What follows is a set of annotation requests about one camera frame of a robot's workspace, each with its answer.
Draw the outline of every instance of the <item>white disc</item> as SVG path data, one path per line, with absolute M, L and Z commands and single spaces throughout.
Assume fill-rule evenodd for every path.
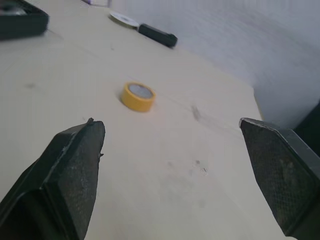
M 115 19 L 117 19 L 118 21 L 124 23 L 124 24 L 127 24 L 131 27 L 134 27 L 134 28 L 137 28 L 139 27 L 139 23 L 137 23 L 135 20 L 125 16 L 125 15 L 122 15 L 118 12 L 115 12 L 115 11 L 110 11 L 110 15 L 112 17 L 114 17 Z

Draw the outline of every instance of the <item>wooden table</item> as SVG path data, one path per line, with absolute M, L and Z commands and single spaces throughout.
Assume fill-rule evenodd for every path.
M 80 0 L 32 0 L 41 37 L 0 42 L 0 199 L 53 136 L 106 126 L 87 240 L 282 240 L 238 127 L 259 119 L 250 86 L 166 48 Z M 125 82 L 157 93 L 127 109 Z

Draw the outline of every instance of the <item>mark on table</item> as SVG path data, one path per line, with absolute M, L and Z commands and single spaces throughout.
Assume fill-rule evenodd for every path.
M 201 118 L 201 115 L 200 115 L 200 111 L 197 108 L 197 106 L 192 105 L 191 106 L 191 111 L 192 111 L 194 119 L 199 122 L 199 120 Z
M 37 85 L 33 82 L 24 85 L 26 89 L 34 89 Z

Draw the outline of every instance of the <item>stain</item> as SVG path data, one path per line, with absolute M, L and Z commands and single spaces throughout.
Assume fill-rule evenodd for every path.
M 200 171 L 201 171 L 201 174 L 203 176 L 207 176 L 208 175 L 208 171 L 207 171 L 207 169 L 205 167 L 202 167 Z
M 206 205 L 207 205 L 207 202 L 204 199 L 200 199 L 198 201 L 199 208 L 204 209 L 206 207 Z
M 200 115 L 200 112 L 199 112 L 199 109 L 197 108 L 197 106 L 192 105 L 191 111 L 192 111 L 194 119 L 199 122 L 201 119 L 201 115 Z
M 26 89 L 34 89 L 37 85 L 35 83 L 27 83 L 24 85 Z

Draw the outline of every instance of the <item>tape roll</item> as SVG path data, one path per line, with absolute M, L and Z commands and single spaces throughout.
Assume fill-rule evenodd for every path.
M 148 112 L 156 98 L 156 93 L 148 86 L 137 82 L 127 82 L 121 95 L 122 103 L 137 112 Z

